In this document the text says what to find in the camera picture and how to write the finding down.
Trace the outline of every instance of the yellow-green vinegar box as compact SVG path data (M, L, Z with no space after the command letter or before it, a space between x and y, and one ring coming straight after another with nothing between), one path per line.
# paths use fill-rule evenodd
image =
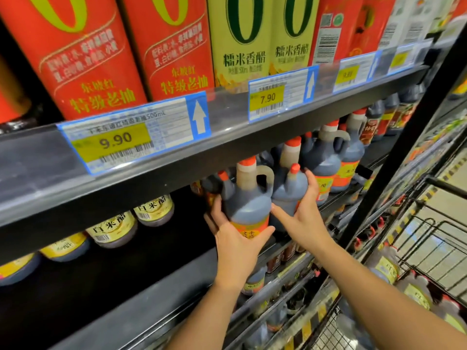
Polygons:
M248 92L269 74L273 0L207 0L216 87Z
M308 66L319 0L274 0L269 74Z

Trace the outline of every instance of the large number 0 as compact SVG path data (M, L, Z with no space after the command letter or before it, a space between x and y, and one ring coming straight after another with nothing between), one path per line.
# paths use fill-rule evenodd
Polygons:
M70 0L73 13L75 14L75 25L73 27L67 26L58 17L49 0L31 0L31 2L46 20L62 31L77 33L82 31L86 25L87 9L85 0Z
M293 12L295 9L295 0L285 0L285 7L284 7L284 25L285 31L289 36L296 38L299 37L306 29L308 22L310 21L310 17L312 15L312 7L313 7L313 0L306 0L305 2L305 11L303 14L302 25L298 32L294 32L293 29Z
M162 19L171 26L181 25L188 13L188 0L178 0L178 18L176 20L173 20L169 15L164 0L152 0L152 3Z
M239 0L226 0L227 22L229 24L230 33L240 44L251 43L261 29L262 16L264 10L264 0L253 0L253 24L251 27L250 36L243 38L240 29L240 5Z

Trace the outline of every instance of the person's left hand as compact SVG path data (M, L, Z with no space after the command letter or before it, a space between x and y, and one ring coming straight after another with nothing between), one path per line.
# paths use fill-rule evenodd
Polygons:
M221 211L221 203L221 197L218 195L211 210L214 221L208 214L204 215L216 238L218 262L214 284L240 291L256 266L261 248L271 237L275 227L268 226L253 239L248 239L229 222Z

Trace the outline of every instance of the person's right hand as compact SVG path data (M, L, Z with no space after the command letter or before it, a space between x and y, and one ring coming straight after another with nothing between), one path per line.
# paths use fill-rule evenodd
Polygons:
M292 239L313 253L314 248L332 242L316 205L319 194L318 182L313 173L305 169L308 189L300 202L295 216L290 216L282 208L272 204L271 212L283 224Z

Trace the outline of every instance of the forearm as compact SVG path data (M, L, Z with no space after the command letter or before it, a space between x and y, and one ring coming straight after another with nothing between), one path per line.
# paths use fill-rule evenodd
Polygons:
M466 348L467 337L374 275L331 238L312 247L312 253L378 348Z
M174 335L166 350L220 350L240 290L214 284Z

